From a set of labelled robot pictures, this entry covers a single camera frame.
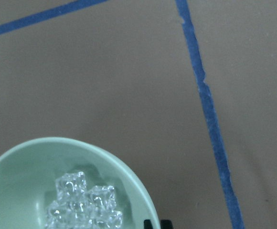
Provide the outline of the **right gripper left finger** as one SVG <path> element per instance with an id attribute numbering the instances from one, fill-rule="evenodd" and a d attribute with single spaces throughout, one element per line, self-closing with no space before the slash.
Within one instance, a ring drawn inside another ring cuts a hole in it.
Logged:
<path id="1" fill-rule="evenodd" d="M 153 225 L 150 219 L 144 220 L 144 229 L 153 229 Z"/>

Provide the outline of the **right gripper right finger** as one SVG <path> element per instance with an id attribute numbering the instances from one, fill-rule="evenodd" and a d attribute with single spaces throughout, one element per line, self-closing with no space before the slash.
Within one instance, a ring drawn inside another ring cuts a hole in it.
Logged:
<path id="1" fill-rule="evenodd" d="M 173 229 L 172 221 L 169 219 L 161 219 L 160 226 L 161 229 Z"/>

